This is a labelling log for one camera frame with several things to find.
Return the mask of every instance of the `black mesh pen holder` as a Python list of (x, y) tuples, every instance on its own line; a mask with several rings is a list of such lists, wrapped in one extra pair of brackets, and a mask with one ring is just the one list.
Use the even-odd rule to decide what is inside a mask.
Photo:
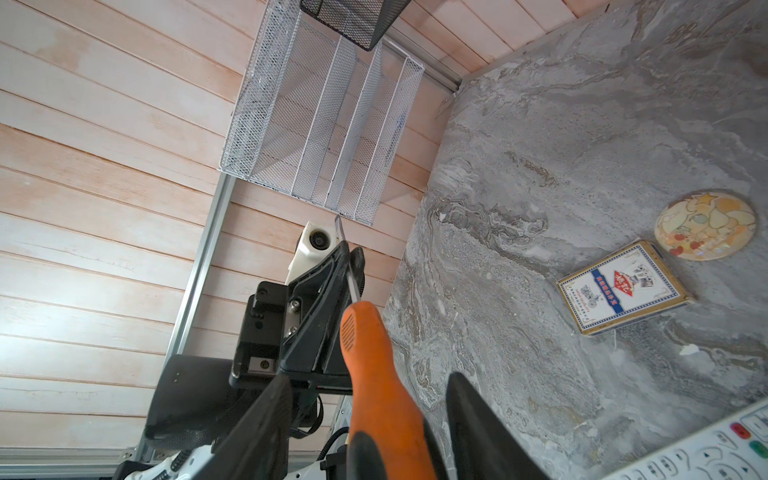
[(301, 9), (371, 51), (411, 0), (301, 0)]

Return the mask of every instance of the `blue banner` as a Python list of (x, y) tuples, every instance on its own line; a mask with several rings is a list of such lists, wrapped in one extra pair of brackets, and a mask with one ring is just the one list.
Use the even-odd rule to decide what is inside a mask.
[(621, 306), (621, 300), (619, 300), (614, 289), (608, 283), (608, 278), (596, 268), (592, 270), (592, 276), (594, 277), (594, 282), (598, 285), (598, 290), (603, 293), (603, 296), (608, 301), (608, 305), (614, 309), (614, 312), (622, 313), (624, 308)]

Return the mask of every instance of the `wood plank wall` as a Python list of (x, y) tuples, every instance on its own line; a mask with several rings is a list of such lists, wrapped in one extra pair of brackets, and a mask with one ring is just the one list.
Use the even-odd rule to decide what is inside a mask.
[[(1, 447), (135, 444), (206, 220), (254, 0), (0, 0)], [(384, 306), (442, 138), (428, 78), (366, 249)], [(189, 353), (230, 357), (319, 208), (239, 182)], [(292, 444), (317, 450), (320, 434)]]
[(393, 28), (460, 76), (608, 0), (413, 0)]

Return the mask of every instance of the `orange screwdriver handle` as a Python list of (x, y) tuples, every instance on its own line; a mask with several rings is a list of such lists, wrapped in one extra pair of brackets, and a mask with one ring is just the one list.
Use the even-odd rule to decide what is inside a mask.
[(370, 302), (348, 306), (340, 338), (353, 386), (348, 478), (447, 478), (429, 425), (397, 376), (392, 343), (376, 307)]

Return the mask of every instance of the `deck of cards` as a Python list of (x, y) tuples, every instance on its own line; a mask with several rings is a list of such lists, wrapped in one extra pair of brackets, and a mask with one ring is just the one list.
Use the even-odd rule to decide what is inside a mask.
[(589, 336), (694, 301), (646, 240), (558, 281), (558, 287), (579, 331)]

